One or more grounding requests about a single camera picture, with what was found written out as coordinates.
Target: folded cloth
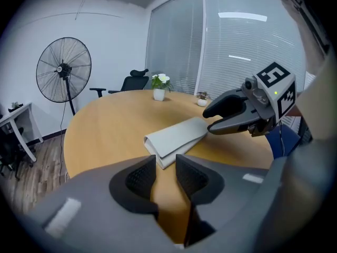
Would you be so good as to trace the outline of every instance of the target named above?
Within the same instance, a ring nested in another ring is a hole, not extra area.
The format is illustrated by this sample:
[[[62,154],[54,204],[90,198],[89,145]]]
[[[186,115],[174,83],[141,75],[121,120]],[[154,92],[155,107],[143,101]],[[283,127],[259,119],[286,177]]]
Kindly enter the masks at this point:
[[[162,169],[175,161],[176,154],[184,154],[207,134],[207,123],[193,117],[179,124],[153,132],[144,137],[144,145]]]

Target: small potted plant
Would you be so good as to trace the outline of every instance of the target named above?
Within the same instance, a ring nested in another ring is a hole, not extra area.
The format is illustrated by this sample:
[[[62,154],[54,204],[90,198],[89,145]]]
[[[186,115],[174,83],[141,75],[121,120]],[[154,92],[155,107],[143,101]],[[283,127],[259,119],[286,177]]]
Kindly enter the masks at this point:
[[[171,91],[173,85],[170,83],[170,77],[164,73],[153,75],[151,88],[153,89],[154,100],[163,101],[165,98],[165,90]]]
[[[18,109],[18,108],[20,108],[20,107],[22,107],[23,106],[23,104],[19,104],[19,103],[17,103],[17,102],[13,102],[12,103],[12,108],[11,109],[8,109],[8,111],[9,112],[14,112],[16,109]]]
[[[209,99],[209,95],[207,94],[207,92],[197,92],[196,97],[198,98],[198,102],[197,104],[200,107],[205,107],[207,104],[207,99]]]

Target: ceiling light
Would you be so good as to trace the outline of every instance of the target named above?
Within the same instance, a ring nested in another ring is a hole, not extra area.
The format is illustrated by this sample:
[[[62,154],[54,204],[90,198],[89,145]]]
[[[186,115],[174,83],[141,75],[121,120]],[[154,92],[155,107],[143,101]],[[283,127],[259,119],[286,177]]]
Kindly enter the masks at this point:
[[[240,57],[240,56],[229,55],[228,57],[250,61],[249,58],[244,58],[244,57]]]
[[[220,18],[243,18],[243,19],[251,19],[257,21],[267,21],[267,16],[252,14],[252,13],[243,13],[243,12],[219,12]]]

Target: white desk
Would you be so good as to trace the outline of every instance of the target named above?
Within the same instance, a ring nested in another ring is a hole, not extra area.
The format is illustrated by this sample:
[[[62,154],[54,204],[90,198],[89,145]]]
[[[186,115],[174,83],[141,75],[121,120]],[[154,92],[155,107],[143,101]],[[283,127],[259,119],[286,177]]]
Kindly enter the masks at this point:
[[[4,126],[7,123],[10,123],[13,131],[17,137],[17,139],[19,140],[20,144],[22,145],[23,149],[25,149],[26,153],[29,155],[29,157],[32,159],[33,162],[36,161],[36,157],[34,157],[34,155],[32,154],[32,152],[30,151],[30,149],[28,148],[28,146],[26,145],[25,141],[23,140],[19,129],[16,126],[16,123],[14,121],[14,119],[19,116],[21,113],[23,113],[25,110],[29,111],[29,116],[31,117],[31,122],[32,122],[32,126],[33,126],[33,130],[34,132],[37,133],[38,135],[38,139],[40,140],[40,142],[43,142],[42,136],[40,131],[38,130],[37,124],[35,122],[35,119],[33,117],[32,114],[32,103],[27,103],[25,105],[23,105],[21,108],[18,108],[17,110],[15,110],[14,112],[8,113],[6,115],[4,115],[1,119],[0,119],[0,128],[2,126]]]

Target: baseboard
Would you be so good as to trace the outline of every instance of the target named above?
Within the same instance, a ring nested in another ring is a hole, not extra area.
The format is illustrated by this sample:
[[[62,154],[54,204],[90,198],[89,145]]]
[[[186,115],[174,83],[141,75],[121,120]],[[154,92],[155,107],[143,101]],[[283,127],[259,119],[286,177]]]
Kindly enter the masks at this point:
[[[43,139],[44,141],[46,141],[46,140],[49,140],[49,139],[51,139],[51,138],[54,138],[54,137],[57,137],[57,136],[60,136],[60,135],[61,135],[61,131],[57,131],[57,132],[54,132],[54,133],[49,134],[49,135],[47,135],[47,136],[43,136],[42,139]],[[39,139],[36,139],[36,140],[33,140],[33,141],[28,142],[28,143],[27,143],[27,146],[35,145],[35,144],[37,144],[37,143],[39,143],[39,142],[40,142],[40,140],[39,140]]]

